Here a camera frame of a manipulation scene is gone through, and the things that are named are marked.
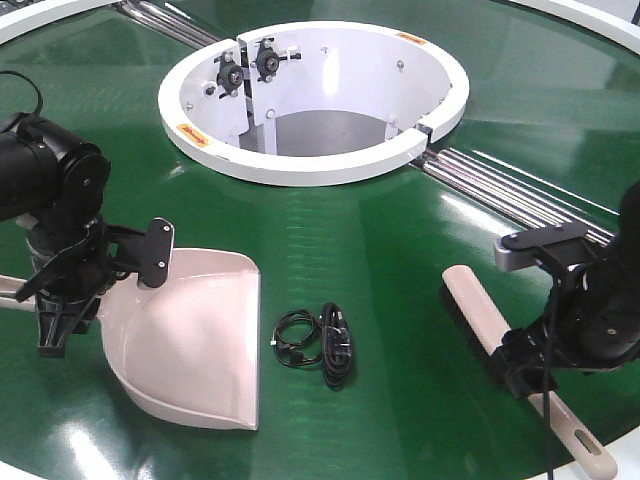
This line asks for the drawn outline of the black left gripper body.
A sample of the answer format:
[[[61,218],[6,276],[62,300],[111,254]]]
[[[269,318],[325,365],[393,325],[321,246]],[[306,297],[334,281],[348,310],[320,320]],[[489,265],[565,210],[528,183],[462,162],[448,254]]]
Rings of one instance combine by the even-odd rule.
[[[27,231],[35,273],[14,298],[23,302],[43,293],[69,301],[100,294],[139,270],[145,237],[141,230],[106,223],[100,214],[78,223],[43,214]]]

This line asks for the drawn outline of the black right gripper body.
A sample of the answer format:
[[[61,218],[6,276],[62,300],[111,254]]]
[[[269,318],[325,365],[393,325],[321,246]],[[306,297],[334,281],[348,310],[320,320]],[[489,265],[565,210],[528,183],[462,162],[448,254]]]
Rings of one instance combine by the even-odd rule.
[[[544,329],[516,328],[503,335],[492,353],[493,375],[515,399],[556,390],[552,369],[580,369],[575,358],[564,355],[554,343],[548,354],[547,340]]]

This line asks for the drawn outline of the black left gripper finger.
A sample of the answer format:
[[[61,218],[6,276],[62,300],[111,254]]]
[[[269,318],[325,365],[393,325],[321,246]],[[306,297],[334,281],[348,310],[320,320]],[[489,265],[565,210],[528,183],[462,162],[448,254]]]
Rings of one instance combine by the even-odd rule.
[[[63,358],[69,337],[87,334],[100,306],[97,297],[67,300],[37,293],[35,300],[41,358]]]

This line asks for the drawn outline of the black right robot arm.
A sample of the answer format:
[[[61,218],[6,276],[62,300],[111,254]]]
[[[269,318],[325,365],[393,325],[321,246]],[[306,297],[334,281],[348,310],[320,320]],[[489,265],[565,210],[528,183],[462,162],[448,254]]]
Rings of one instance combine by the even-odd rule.
[[[507,235],[503,271],[537,266],[553,279],[543,313],[503,335],[491,354],[496,382],[515,398],[556,388],[553,369],[611,371],[639,357],[639,186],[624,194],[619,231],[603,248],[579,222]]]

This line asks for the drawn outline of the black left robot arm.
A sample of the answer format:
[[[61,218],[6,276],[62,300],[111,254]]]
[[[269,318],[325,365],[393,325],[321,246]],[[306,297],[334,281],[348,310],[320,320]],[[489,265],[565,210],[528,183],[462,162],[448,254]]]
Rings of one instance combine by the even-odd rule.
[[[110,172],[96,145],[50,120],[20,112],[1,123],[1,218],[23,225],[34,269],[15,298],[35,301],[44,358],[64,357],[100,295],[140,268],[144,233],[101,214]]]

